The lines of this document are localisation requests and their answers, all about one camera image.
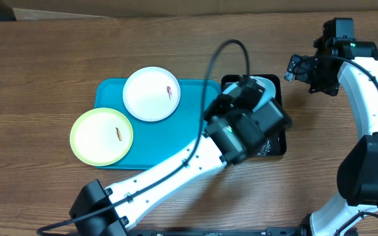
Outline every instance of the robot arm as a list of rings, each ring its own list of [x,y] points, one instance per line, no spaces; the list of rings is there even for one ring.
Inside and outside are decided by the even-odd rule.
[[[96,180],[85,186],[70,211],[72,219],[99,209],[114,208],[75,223],[82,236],[125,235],[149,211],[192,182],[254,156],[270,135],[291,125],[273,98],[257,104],[266,91],[261,78],[244,77],[211,103],[207,126],[191,159],[195,140],[162,163],[103,189]]]
[[[359,212],[378,211],[378,90],[375,86],[378,51],[374,43],[355,40],[350,18],[326,22],[323,36],[314,46],[318,50],[313,57],[291,57],[285,79],[291,81],[295,77],[310,84],[310,93],[324,92],[330,96],[336,96],[342,85],[350,100],[359,142],[339,167],[338,192],[310,217],[311,235],[344,235],[362,219],[356,217]],[[375,77],[376,83],[357,66],[339,57],[363,67]]]

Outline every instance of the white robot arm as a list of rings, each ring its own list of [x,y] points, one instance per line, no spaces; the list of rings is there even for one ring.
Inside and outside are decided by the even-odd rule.
[[[378,60],[374,58],[355,57],[353,62],[360,64],[376,77],[378,82]],[[345,89],[350,100],[354,115],[358,139],[363,135],[372,135],[378,132],[378,92],[374,83],[357,67],[343,62],[338,73],[339,84]],[[337,192],[320,210],[310,217],[312,234],[315,236],[334,235],[336,230],[353,218],[359,212],[377,212],[376,205],[349,206],[347,200]],[[348,227],[344,228],[344,235],[354,224],[362,218],[359,217]]]
[[[364,215],[378,211],[378,50],[354,38],[351,18],[324,24],[313,57],[291,57],[285,79],[310,84],[310,93],[336,96],[341,85],[354,115],[358,144],[338,170],[338,192],[311,214],[313,236],[344,235]]]

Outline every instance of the teal tray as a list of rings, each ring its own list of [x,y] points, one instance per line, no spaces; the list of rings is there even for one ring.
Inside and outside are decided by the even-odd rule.
[[[201,109],[201,79],[178,79],[180,102],[175,112],[157,122],[140,121],[126,109],[122,100],[127,79],[111,78],[97,89],[94,108],[112,108],[124,114],[132,124],[134,140],[129,152],[120,161],[98,168],[146,170],[166,160],[188,145],[197,135]],[[205,107],[221,93],[220,85],[207,82]]]

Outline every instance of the white plate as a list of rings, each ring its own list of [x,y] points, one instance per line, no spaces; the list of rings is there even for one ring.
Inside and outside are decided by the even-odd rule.
[[[73,124],[70,144],[84,163],[104,166],[115,163],[131,148],[134,134],[124,114],[110,108],[92,109]]]
[[[134,72],[123,87],[123,103],[141,121],[160,121],[171,115],[180,101],[180,86],[166,69],[147,67]]]

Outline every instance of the small food item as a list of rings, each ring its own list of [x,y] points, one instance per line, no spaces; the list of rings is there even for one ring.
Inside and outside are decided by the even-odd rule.
[[[171,88],[167,86],[167,93],[169,94],[169,99],[171,100]]]
[[[119,138],[119,141],[122,141],[121,133],[117,127],[116,127],[116,134],[117,134],[117,137]]]

